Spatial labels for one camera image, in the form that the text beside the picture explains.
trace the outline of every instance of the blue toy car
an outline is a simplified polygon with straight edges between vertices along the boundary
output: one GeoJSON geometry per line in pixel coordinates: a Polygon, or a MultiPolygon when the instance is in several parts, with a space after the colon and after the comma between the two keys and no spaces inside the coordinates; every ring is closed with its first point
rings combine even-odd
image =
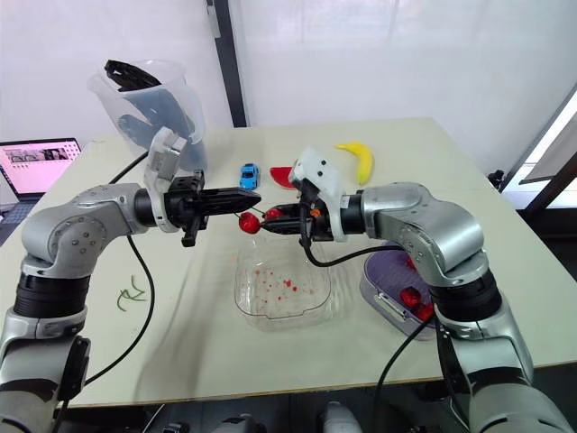
{"type": "Polygon", "coordinates": [[[259,167],[256,164],[244,164],[241,167],[241,188],[256,189],[259,186],[259,167]]]}

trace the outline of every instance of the white table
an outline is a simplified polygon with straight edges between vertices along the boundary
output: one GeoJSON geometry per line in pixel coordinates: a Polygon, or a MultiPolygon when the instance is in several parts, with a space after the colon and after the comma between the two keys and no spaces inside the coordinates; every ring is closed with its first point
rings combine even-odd
{"type": "MultiPolygon", "coordinates": [[[[370,185],[420,182],[435,197],[456,202],[479,218],[490,267],[535,364],[577,360],[572,323],[577,284],[433,120],[211,131],[206,144],[214,169],[206,187],[236,185],[240,166],[251,161],[263,173],[258,189],[261,208],[294,201],[295,192],[274,185],[268,168],[290,165],[306,146],[314,145],[342,171],[345,186],[354,191],[354,158],[333,147],[349,141],[365,142],[373,149],[376,166],[370,185]]],[[[91,143],[37,208],[58,205],[81,190],[106,183],[139,152],[119,137],[91,143]]],[[[142,168],[124,181],[142,183],[142,168]]],[[[14,302],[24,256],[20,230],[0,248],[2,309],[14,302]]],[[[234,305],[236,254],[248,236],[238,229],[234,216],[211,217],[208,230],[199,233],[192,249],[181,247],[180,234],[151,229],[136,236],[157,286],[151,326],[129,357],[87,386],[72,405],[226,398],[375,383],[405,336],[362,299],[358,284],[364,258],[347,263],[346,272],[340,272],[342,278],[334,287],[341,304],[336,317],[314,327],[263,332],[250,327],[234,305]]],[[[374,242],[359,235],[348,244],[325,248],[336,256],[366,244],[374,242]]],[[[126,312],[116,306],[119,290],[129,287],[131,274],[148,293],[140,265],[127,242],[118,239],[101,255],[87,297],[82,335],[92,340],[89,374],[122,353],[146,316],[146,302],[124,304],[126,312]]],[[[388,381],[439,376],[435,343],[415,342],[388,381]]]]}

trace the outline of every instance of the plastic pitcher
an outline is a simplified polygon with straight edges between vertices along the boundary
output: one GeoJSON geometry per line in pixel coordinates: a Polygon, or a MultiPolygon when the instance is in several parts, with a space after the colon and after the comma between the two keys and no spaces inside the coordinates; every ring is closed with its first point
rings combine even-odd
{"type": "Polygon", "coordinates": [[[184,67],[168,60],[131,64],[153,75],[161,84],[120,92],[120,86],[102,71],[90,77],[88,88],[96,93],[124,139],[149,149],[154,135],[166,126],[188,141],[180,167],[206,173],[205,120],[200,99],[184,78],[184,67]]]}

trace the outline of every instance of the yellow banana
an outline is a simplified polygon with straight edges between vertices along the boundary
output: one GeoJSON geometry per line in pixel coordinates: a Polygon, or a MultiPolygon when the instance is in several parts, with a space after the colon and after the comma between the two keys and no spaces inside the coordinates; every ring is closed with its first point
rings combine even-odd
{"type": "Polygon", "coordinates": [[[347,144],[337,144],[337,149],[345,149],[354,153],[357,157],[357,182],[364,185],[369,181],[372,173],[372,152],[371,148],[363,143],[352,142],[347,144]]]}

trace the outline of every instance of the purple plastic container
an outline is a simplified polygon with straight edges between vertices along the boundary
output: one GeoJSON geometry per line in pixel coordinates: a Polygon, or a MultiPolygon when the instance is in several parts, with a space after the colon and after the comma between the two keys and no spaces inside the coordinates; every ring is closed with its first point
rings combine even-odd
{"type": "MultiPolygon", "coordinates": [[[[429,286],[417,271],[407,265],[408,254],[401,250],[379,251],[364,263],[361,294],[374,309],[407,336],[422,321],[403,305],[400,292],[414,287],[421,293],[421,302],[431,301],[429,286]]],[[[428,340],[435,336],[435,325],[430,324],[416,337],[428,340]]]]}

